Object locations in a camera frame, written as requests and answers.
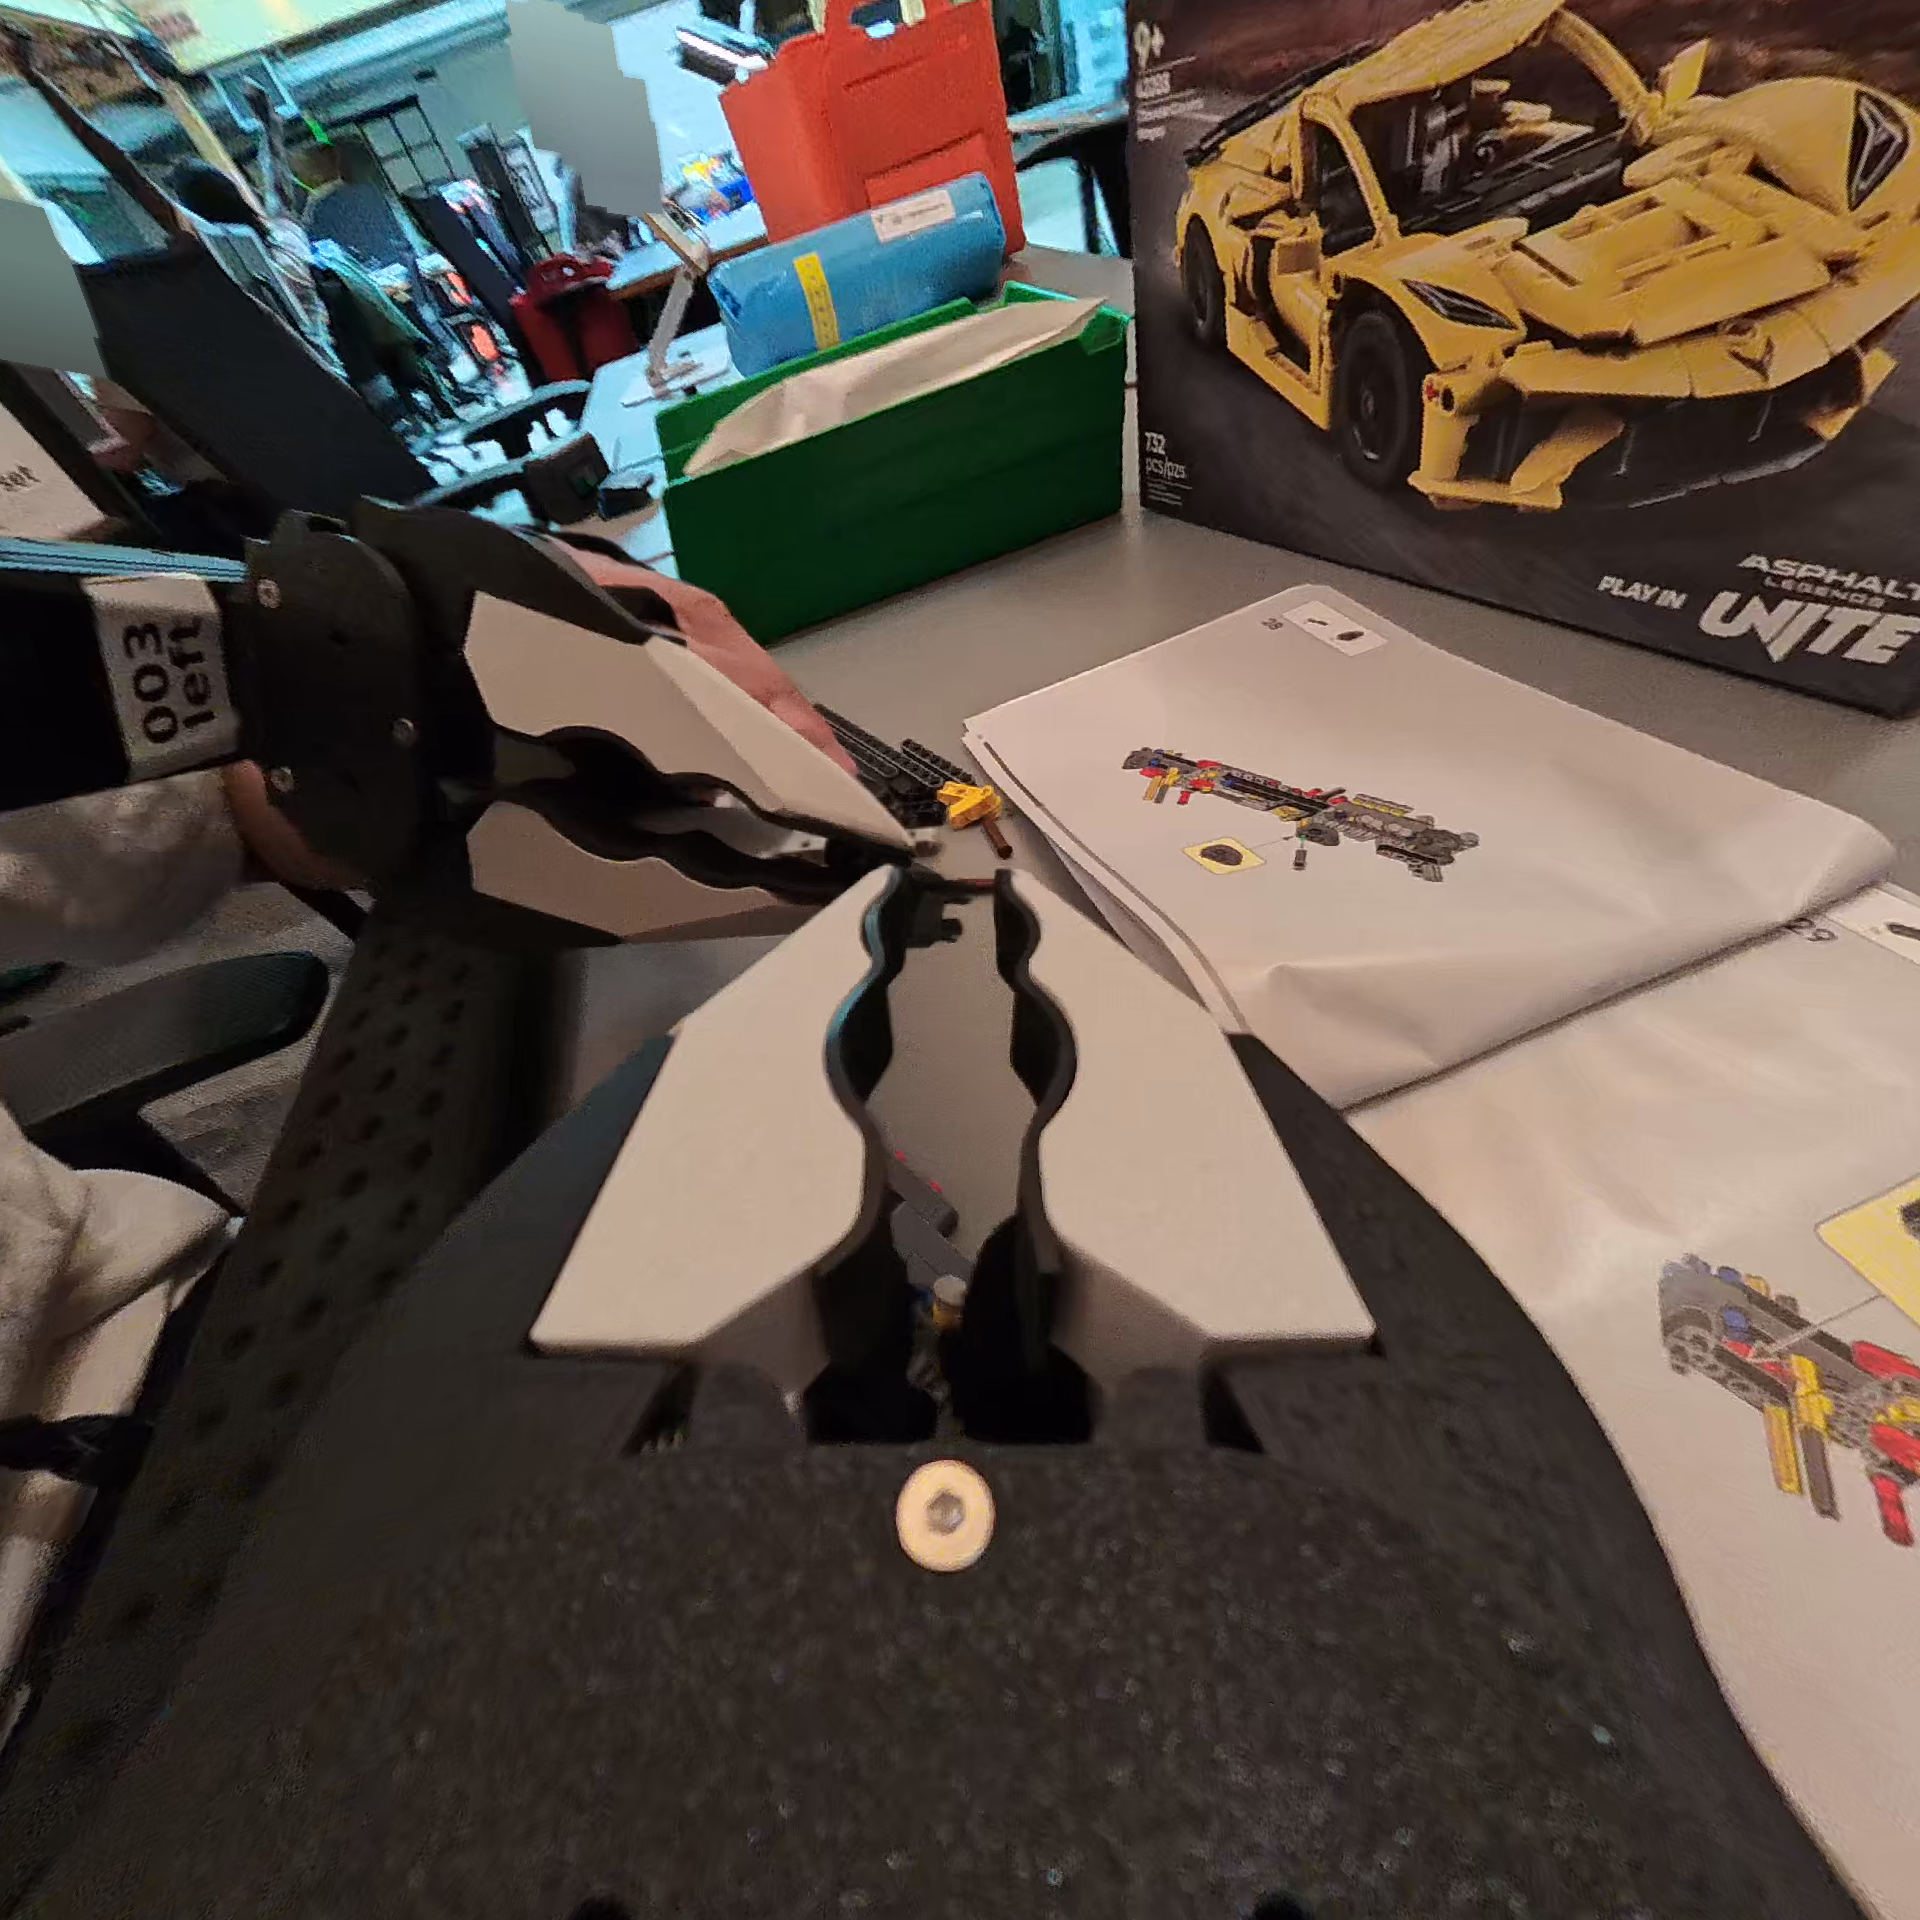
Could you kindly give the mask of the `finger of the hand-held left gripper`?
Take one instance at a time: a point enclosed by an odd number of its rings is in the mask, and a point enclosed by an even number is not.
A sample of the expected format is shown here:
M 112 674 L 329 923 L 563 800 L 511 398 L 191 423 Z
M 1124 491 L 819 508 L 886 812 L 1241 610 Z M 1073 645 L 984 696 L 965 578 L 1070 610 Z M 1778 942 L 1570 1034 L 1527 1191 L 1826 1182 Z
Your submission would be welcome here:
M 778 935 L 876 866 L 876 842 L 781 825 L 754 812 L 644 812 L 593 831 L 541 812 L 480 812 L 469 891 L 577 934 L 577 942 Z
M 611 639 L 474 592 L 465 674 L 516 744 L 611 746 L 680 800 L 728 791 L 769 825 L 911 859 L 858 775 L 664 630 Z

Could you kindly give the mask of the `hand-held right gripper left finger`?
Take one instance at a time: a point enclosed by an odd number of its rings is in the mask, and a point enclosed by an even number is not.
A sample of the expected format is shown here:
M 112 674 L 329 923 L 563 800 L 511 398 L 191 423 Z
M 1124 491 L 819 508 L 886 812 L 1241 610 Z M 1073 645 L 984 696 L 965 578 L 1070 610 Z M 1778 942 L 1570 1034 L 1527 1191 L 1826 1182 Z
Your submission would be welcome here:
M 541 1359 L 728 1361 L 801 1396 L 808 1435 L 920 1435 L 865 1107 L 902 911 L 910 866 L 858 878 L 664 1034 L 528 1326 Z

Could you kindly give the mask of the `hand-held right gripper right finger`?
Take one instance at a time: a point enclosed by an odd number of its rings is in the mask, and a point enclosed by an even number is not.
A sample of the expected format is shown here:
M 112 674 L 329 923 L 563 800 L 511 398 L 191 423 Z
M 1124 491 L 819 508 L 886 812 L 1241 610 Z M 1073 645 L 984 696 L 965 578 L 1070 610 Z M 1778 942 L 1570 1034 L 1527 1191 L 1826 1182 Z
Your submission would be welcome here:
M 954 1428 L 1086 1441 L 1135 1375 L 1364 1352 L 1371 1316 L 1230 1034 L 1027 875 L 995 878 L 995 970 L 1033 1115 L 947 1326 Z

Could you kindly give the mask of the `black lego beam assembly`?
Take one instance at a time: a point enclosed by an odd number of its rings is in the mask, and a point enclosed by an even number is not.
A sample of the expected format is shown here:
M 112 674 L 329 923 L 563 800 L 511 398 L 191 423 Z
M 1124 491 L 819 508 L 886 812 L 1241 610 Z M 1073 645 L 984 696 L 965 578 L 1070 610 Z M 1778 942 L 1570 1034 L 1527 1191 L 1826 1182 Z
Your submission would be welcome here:
M 947 762 L 920 744 L 886 744 L 844 711 L 819 708 L 819 727 L 851 754 L 859 788 L 911 831 L 947 825 L 954 804 L 947 788 L 971 791 L 971 769 Z

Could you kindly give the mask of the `lego instruction booklet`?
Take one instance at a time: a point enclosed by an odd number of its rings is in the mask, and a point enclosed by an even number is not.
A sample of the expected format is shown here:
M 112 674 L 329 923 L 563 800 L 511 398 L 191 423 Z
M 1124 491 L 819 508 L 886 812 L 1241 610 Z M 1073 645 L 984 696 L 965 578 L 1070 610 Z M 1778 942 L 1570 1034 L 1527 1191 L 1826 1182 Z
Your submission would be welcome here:
M 1135 957 L 1549 1337 L 1757 1758 L 1915 1914 L 1920 970 L 1896 850 L 1292 584 L 965 717 Z

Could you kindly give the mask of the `lego set box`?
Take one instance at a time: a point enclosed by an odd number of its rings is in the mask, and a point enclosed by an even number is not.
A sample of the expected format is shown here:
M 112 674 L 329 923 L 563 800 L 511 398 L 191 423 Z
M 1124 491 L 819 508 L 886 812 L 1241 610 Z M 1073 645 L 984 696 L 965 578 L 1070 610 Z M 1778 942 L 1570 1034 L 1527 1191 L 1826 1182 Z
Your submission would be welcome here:
M 1915 711 L 1915 0 L 1124 32 L 1151 510 Z

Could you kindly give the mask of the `person's left hand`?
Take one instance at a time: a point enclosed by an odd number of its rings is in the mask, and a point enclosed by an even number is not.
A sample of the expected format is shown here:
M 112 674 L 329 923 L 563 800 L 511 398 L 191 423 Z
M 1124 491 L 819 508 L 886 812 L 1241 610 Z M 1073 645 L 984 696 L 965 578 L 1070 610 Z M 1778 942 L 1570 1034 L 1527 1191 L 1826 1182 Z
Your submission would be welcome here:
M 664 602 L 673 630 L 720 669 L 734 692 L 744 692 L 764 711 L 819 746 L 844 775 L 858 775 L 851 754 L 832 744 L 827 717 L 804 700 L 804 692 L 744 639 L 744 624 L 700 584 L 682 584 L 650 562 L 633 562 L 611 538 L 548 538 L 563 544 L 602 592 L 650 592 Z

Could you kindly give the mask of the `small black device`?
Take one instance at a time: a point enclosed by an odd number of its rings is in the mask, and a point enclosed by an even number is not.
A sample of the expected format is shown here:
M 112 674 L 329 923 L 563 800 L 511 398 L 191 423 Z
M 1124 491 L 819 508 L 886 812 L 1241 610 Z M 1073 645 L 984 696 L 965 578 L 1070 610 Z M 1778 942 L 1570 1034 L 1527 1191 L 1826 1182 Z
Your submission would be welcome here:
M 580 528 L 611 516 L 639 516 L 654 508 L 654 471 L 650 464 L 611 464 L 597 436 L 548 440 L 523 459 L 516 494 L 534 525 Z

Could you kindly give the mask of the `green plastic bin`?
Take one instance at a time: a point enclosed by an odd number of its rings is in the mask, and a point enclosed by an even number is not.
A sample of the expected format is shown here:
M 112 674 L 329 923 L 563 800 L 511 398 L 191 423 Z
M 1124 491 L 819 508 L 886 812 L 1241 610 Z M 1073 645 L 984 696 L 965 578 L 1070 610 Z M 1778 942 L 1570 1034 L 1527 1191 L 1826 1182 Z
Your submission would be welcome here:
M 682 479 L 693 436 L 781 371 L 804 371 L 1009 300 L 1062 294 L 1007 289 L 988 306 L 954 300 L 839 353 L 734 377 L 715 398 L 664 402 L 654 436 L 680 578 L 705 584 L 761 645 L 778 645 L 971 562 L 1117 516 L 1133 358 L 1133 324 L 1117 306 L 1103 306 L 1086 340 L 876 422 L 832 423 L 808 440 Z

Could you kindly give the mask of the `white paper bag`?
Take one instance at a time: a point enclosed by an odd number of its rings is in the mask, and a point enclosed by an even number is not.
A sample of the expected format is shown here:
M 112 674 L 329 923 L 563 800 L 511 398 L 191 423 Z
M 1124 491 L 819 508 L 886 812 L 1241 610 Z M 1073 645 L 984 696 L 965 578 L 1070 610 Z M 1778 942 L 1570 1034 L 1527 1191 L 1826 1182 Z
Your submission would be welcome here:
M 1095 315 L 1095 300 L 1009 300 L 804 371 L 781 371 L 693 436 L 682 479 L 705 479 L 787 440 L 808 440 L 832 423 L 1001 371 L 1025 358 L 1086 340 Z

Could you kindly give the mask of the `wooden board desk stand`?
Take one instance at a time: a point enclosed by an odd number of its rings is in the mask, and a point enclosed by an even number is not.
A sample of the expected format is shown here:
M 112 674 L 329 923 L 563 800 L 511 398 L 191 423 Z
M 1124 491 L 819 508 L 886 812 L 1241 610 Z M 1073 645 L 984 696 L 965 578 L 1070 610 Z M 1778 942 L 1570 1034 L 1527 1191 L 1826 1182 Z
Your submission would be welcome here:
M 720 353 L 682 353 L 680 331 L 682 331 L 693 294 L 705 289 L 720 267 L 728 267 L 728 251 L 720 251 L 700 238 L 700 222 L 690 222 L 673 200 L 659 200 L 659 214 L 644 214 L 644 222 L 673 251 L 673 279 L 664 279 L 664 300 L 659 300 L 659 315 L 644 353 L 644 393 L 654 402 L 673 402 L 673 398 L 693 398 L 700 384 L 725 371 Z

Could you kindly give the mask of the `red office chair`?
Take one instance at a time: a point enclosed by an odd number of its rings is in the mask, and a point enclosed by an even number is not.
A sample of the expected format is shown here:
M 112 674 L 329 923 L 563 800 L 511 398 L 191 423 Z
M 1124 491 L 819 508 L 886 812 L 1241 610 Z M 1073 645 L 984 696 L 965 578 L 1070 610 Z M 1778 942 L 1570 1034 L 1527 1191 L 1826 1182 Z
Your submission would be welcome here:
M 597 369 L 644 353 L 628 306 L 611 294 L 611 260 L 534 260 L 523 272 L 523 294 L 511 294 L 511 315 L 541 384 L 593 377 Z

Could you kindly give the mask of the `blue wrapped roll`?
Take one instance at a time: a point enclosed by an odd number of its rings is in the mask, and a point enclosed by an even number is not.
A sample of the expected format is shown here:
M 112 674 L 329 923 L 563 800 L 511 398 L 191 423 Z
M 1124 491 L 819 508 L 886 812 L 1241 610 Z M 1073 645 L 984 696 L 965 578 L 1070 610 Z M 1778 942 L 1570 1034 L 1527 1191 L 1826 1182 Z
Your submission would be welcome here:
M 954 300 L 988 300 L 1001 260 L 995 186 L 965 170 L 741 251 L 705 278 L 705 294 L 728 340 L 728 369 L 769 371 Z

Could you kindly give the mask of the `orange carry case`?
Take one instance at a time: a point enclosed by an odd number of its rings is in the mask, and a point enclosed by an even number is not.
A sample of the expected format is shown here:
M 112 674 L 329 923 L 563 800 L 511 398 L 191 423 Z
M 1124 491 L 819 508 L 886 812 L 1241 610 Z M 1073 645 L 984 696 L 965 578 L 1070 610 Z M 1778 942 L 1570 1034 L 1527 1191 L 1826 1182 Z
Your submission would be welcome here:
M 720 92 L 769 241 L 984 170 L 1025 251 L 995 3 L 924 3 L 865 32 L 851 0 Z

